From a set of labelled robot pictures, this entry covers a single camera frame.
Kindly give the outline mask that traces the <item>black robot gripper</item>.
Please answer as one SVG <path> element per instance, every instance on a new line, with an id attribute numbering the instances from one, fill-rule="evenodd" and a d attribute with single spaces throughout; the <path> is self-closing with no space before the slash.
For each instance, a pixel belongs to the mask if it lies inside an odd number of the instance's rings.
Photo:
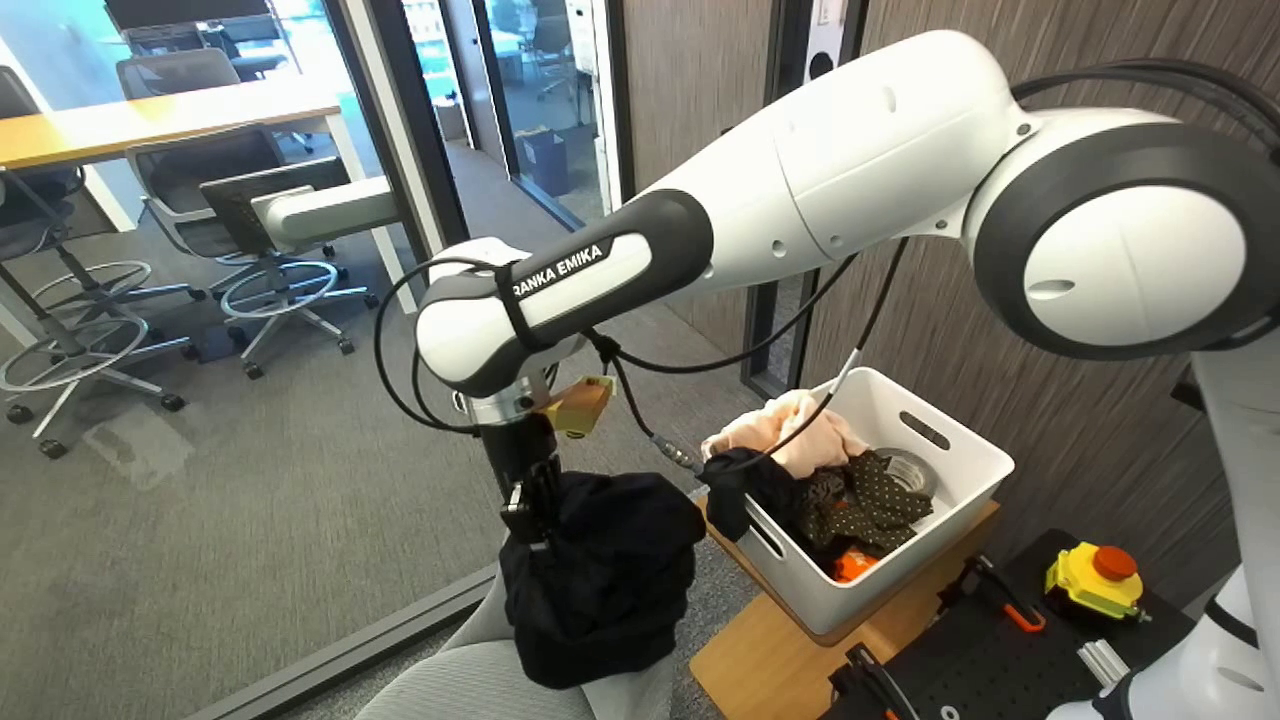
<path id="1" fill-rule="evenodd" d="M 558 445 L 548 415 L 532 411 L 481 432 L 506 510 L 539 514 L 558 485 Z"/>

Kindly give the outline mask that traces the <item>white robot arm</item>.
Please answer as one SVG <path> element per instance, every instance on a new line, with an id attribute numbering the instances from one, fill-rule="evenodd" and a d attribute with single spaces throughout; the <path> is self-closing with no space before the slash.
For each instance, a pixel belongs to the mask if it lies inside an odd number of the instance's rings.
<path id="1" fill-rule="evenodd" d="M 933 235 L 1026 342 L 1184 351 L 1237 525 L 1277 520 L 1277 164 L 1143 108 L 1040 108 L 951 26 L 771 99 L 566 244 L 445 276 L 415 314 L 434 378 L 495 394 L 525 362 L 704 284 L 761 284 Z"/>

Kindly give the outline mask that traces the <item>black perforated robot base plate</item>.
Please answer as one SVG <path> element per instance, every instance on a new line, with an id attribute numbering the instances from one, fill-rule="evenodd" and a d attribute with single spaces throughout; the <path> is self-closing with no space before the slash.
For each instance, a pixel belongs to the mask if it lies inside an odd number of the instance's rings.
<path id="1" fill-rule="evenodd" d="M 1105 642 L 1116 671 L 1136 671 L 1192 626 L 1161 597 L 1138 599 L 1138 619 L 1109 619 L 1049 593 L 1043 572 L 1073 544 L 1073 530 L 1051 527 L 1014 559 L 994 563 L 1010 593 L 1049 619 L 1040 634 L 1010 626 L 994 587 L 969 563 L 941 593 L 928 631 L 900 656 L 879 659 L 869 642 L 847 651 L 827 674 L 833 702 L 821 720 L 1049 720 L 1056 702 L 1109 692 L 1109 681 L 1083 662 L 1083 642 Z"/>

